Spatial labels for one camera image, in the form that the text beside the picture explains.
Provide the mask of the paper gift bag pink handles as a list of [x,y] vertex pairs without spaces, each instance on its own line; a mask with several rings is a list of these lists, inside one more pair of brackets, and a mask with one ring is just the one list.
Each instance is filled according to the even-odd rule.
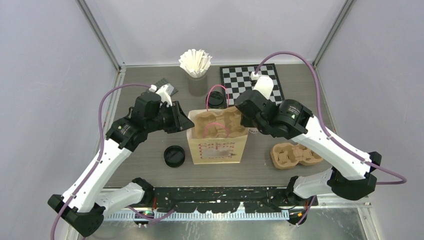
[[[221,84],[214,85],[209,90],[208,95],[216,87],[224,89],[227,104],[229,104],[229,91]],[[239,137],[195,139],[192,137],[192,129],[186,131],[186,137],[192,161],[195,165],[237,164],[241,162],[249,131],[246,135]]]

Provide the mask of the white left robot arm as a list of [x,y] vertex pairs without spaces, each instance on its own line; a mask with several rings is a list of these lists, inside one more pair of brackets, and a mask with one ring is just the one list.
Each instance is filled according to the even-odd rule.
[[154,187],[140,177],[105,196],[99,194],[148,134],[173,134],[194,126],[178,101],[171,101],[166,94],[142,93],[128,114],[113,122],[99,152],[77,181],[63,194],[53,194],[48,205],[83,237],[95,233],[106,217],[122,208],[133,204],[148,207],[155,197]]

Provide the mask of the black coffee cup lid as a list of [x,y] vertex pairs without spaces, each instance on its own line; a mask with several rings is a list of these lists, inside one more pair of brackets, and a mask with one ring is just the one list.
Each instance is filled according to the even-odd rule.
[[206,95],[205,103],[209,109],[225,109],[228,106],[226,96],[222,92],[215,90]]

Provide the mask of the white paper cup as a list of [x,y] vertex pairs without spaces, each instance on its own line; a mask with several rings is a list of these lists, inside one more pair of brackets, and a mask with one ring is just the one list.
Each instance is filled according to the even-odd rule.
[[248,131],[249,131],[250,133],[252,133],[252,134],[257,134],[257,133],[259,133],[259,130],[258,130],[257,128],[255,128],[255,127],[250,127],[250,128],[248,129]]

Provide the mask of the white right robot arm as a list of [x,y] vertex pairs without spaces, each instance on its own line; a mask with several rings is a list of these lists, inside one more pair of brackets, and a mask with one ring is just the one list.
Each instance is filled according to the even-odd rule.
[[286,187],[285,198],[291,205],[299,205],[315,195],[334,193],[357,201],[374,192],[377,178],[370,164],[381,164],[382,156],[363,152],[345,143],[345,147],[360,156],[357,159],[333,140],[339,137],[320,125],[319,118],[300,102],[293,99],[281,103],[267,99],[258,90],[246,90],[234,102],[241,112],[241,125],[257,128],[264,135],[285,138],[303,145],[331,164],[331,168],[309,176],[293,176]]

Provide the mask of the stack of black lids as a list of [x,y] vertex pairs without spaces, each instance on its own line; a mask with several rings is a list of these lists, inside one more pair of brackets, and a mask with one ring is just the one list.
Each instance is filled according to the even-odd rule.
[[178,168],[185,162],[185,150],[178,145],[167,147],[163,153],[165,164],[171,168]]

